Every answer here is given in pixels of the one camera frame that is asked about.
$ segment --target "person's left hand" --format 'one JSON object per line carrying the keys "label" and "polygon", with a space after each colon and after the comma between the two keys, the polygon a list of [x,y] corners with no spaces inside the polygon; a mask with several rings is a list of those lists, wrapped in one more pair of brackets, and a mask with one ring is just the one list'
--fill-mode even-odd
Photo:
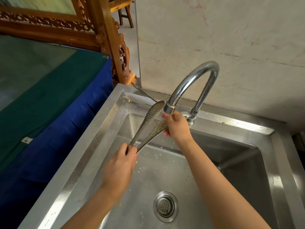
{"label": "person's left hand", "polygon": [[105,188],[109,195],[118,201],[127,189],[132,178],[132,172],[137,161],[137,148],[126,143],[120,145],[119,150],[103,168],[101,188]]}

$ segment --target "hand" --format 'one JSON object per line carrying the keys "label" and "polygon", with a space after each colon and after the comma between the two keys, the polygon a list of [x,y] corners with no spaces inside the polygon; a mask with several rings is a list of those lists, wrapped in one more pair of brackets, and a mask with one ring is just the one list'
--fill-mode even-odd
{"label": "hand", "polygon": [[114,201],[118,201],[127,189],[132,178],[132,172],[137,161],[137,148],[126,143],[120,145],[119,150],[103,168],[101,188],[105,188]]}
{"label": "hand", "polygon": [[175,111],[172,115],[164,113],[162,117],[168,124],[168,131],[164,131],[166,136],[172,137],[178,144],[192,139],[189,124],[180,112]]}

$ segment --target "sink rim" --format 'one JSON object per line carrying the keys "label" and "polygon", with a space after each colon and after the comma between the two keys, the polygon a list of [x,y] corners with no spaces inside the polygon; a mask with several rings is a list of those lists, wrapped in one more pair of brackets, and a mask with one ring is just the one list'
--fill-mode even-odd
{"label": "sink rim", "polygon": [[[169,98],[169,96],[157,92],[148,91],[148,93],[157,100],[167,100]],[[92,173],[96,173],[100,167],[97,162],[101,164],[104,160],[108,153],[107,148],[109,149],[111,146],[117,131],[127,116],[126,113],[131,112],[130,109],[124,107],[123,103],[126,100],[123,96],[136,99],[136,101],[148,105],[154,104],[152,100],[142,96],[135,88],[118,84],[19,228],[60,227],[84,204],[83,198],[85,196],[83,198],[80,196],[82,196],[81,193],[86,187],[80,188],[80,186],[86,185],[87,188],[90,187],[93,181]],[[190,110],[194,103],[194,101],[181,99],[177,110]],[[222,125],[220,122],[222,120],[219,120],[221,117],[247,122],[263,129],[272,129],[273,132],[263,134],[262,132],[236,127],[236,125]],[[121,119],[121,123],[118,123],[117,120],[114,121],[114,119],[118,118]],[[113,129],[113,124],[120,125]],[[268,179],[270,178],[270,188],[272,187],[272,182],[274,182],[273,177],[280,177],[282,182],[282,190],[277,188],[270,189],[279,228],[285,228],[287,225],[301,228],[304,225],[305,196],[301,191],[302,188],[305,188],[305,172],[287,127],[283,123],[203,104],[196,123],[191,128],[240,142],[246,141],[246,143],[248,142],[258,147],[264,159],[266,172],[269,175]],[[248,138],[244,138],[244,134],[241,134],[241,132],[246,132]],[[98,154],[97,150],[101,147],[104,148],[104,151]],[[91,179],[85,185],[84,183],[81,184],[84,177],[89,176],[91,176]],[[74,209],[70,212],[65,212],[68,207],[67,200],[76,196],[79,199],[73,200],[73,203],[70,204],[70,206],[74,206]],[[283,200],[286,204],[284,209],[281,205]]]}

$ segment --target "faucet spout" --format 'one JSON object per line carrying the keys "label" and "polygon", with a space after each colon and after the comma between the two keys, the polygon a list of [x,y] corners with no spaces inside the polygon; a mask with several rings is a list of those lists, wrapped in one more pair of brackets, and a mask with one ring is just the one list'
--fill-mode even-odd
{"label": "faucet spout", "polygon": [[192,110],[189,113],[188,122],[189,125],[193,125],[195,123],[195,119],[197,117],[197,114],[199,112],[199,109],[207,97],[209,91],[211,90],[213,84],[216,81],[216,78],[219,74],[219,65],[215,61],[208,61],[200,66],[196,67],[191,73],[189,73],[184,80],[178,85],[176,90],[171,95],[170,99],[166,102],[166,105],[164,106],[164,112],[167,114],[172,114],[177,107],[177,103],[180,100],[181,96],[184,94],[184,92],[204,73],[207,73],[208,71],[211,72],[210,77],[205,84],[199,99],[197,100],[195,106],[192,108]]}

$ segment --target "chair leg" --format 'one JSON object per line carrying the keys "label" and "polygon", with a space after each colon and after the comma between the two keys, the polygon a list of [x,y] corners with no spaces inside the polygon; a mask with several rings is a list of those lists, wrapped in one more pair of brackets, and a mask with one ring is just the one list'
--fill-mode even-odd
{"label": "chair leg", "polygon": [[125,6],[125,10],[126,10],[126,14],[127,14],[127,18],[130,24],[130,28],[133,28],[133,23],[132,23],[132,16],[130,15],[130,10],[128,6]]}
{"label": "chair leg", "polygon": [[120,25],[122,26],[123,25],[122,10],[119,9],[118,12],[119,12]]}

